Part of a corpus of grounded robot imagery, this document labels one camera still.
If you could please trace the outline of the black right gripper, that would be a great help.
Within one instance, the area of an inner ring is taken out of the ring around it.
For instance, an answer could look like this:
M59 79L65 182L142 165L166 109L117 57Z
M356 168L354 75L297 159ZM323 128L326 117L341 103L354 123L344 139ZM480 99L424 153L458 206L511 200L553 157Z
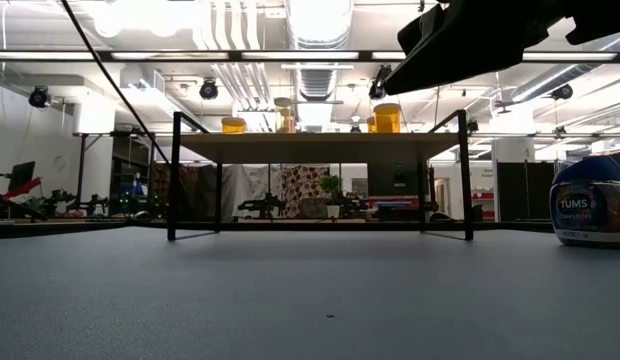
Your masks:
M435 87L522 61L526 48L576 14L583 0L438 0L397 33L404 60L383 81L387 94Z

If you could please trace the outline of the small clear yellow pill bottle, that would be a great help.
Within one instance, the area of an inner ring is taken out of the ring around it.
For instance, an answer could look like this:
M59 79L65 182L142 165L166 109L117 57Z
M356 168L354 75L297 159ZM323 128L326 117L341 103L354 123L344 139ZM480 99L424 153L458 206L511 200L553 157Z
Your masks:
M293 134L296 132L296 118L292 109L292 100L286 97L274 99L276 110L276 132Z

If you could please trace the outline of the blue Tums bottle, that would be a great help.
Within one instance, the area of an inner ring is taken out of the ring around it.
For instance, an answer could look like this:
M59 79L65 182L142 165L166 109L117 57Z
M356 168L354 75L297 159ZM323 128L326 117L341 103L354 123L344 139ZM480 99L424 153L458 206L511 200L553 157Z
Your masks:
M614 158L587 157L560 170L549 205L562 244L620 249L620 165Z

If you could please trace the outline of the wooden shelf black metal legs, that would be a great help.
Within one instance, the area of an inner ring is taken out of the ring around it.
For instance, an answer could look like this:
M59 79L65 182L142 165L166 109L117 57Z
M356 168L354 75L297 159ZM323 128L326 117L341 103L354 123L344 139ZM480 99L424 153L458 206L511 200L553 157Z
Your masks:
M423 176L425 163L433 156L457 144L460 151L463 231L462 241L474 239L467 113L457 110L426 133L248 133L226 135L181 133L181 122L190 118L176 112L173 116L170 166L167 238L178 239L177 200L180 193L180 150L182 147L216 164L216 198L213 231L222 229L222 166L225 164L319 164L319 163L395 163L417 162L417 173Z

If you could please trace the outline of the black room partition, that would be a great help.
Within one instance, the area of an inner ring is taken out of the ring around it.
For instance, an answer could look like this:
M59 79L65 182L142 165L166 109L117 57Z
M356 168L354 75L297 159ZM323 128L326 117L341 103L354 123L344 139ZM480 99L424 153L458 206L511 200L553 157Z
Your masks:
M500 221L549 220L550 189L554 176L552 163L498 163Z

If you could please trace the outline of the green plant white pot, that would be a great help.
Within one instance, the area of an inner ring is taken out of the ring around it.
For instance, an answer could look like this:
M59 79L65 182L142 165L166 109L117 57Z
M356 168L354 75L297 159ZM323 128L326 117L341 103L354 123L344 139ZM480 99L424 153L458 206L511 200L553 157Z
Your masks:
M321 189L328 195L326 203L327 217L338 219L341 213L341 179L337 175L326 175L320 180Z

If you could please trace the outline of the patterned hanging cloth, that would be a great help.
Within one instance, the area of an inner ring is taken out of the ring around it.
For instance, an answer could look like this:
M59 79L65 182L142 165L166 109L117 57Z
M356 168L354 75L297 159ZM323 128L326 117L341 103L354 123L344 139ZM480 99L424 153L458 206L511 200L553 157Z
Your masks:
M301 216L302 201L306 198L327 198L320 186L321 179L329 174L327 166L284 165L282 191L286 201L285 216Z

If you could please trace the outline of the white hanging cloth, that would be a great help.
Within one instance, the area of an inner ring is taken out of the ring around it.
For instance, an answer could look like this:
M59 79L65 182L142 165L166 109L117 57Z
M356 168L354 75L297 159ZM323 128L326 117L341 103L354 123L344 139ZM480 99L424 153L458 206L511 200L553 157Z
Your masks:
M282 195L281 168L271 165L224 165L222 170L221 216L223 222L235 217L258 218L259 211L239 210L246 200L262 200L270 192Z

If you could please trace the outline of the blue-grey table mat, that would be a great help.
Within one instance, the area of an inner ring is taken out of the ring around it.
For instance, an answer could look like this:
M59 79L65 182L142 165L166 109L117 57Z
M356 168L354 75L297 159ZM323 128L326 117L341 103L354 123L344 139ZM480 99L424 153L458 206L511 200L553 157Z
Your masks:
M620 251L551 234L0 240L0 360L620 360Z

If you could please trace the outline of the white air vent box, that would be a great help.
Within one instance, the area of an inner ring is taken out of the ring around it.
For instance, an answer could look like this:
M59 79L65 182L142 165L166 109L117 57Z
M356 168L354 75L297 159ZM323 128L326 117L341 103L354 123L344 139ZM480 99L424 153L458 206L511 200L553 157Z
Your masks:
M157 70L144 71L131 64L124 66L120 72L120 89L132 105L154 106L170 117L181 111L166 91L165 77Z

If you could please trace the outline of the black background monitor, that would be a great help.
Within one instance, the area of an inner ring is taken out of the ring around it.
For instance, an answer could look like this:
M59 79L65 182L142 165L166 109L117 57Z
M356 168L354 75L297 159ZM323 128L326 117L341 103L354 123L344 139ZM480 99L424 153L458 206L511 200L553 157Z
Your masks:
M35 166L35 161L14 165L10 175L8 191L16 191L29 183L33 179Z

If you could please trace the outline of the silver round air duct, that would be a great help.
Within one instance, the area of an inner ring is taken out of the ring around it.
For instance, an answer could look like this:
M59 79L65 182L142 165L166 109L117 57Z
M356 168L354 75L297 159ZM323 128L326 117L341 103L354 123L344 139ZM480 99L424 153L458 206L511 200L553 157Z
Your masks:
M289 46L294 50L344 50L354 0L285 0ZM338 70L296 70L299 94L307 101L325 101L333 94Z

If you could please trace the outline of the black aluminium rig frame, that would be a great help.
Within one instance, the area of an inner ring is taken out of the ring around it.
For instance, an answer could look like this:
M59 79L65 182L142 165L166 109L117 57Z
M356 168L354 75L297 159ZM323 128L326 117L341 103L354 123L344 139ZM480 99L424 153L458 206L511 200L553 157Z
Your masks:
M468 227L463 222L447 223L354 223L354 222L228 222L219 225L211 222L180 222L174 228L168 223L136 221L99 221L99 222L39 222L10 223L0 222L0 239L25 238L36 236L60 235L100 230L123 228L160 229L166 232L171 241L189 237L203 236L220 232L419 232L445 238L470 241L480 231L523 231L532 233L551 233L553 227L548 222L505 222L474 223Z

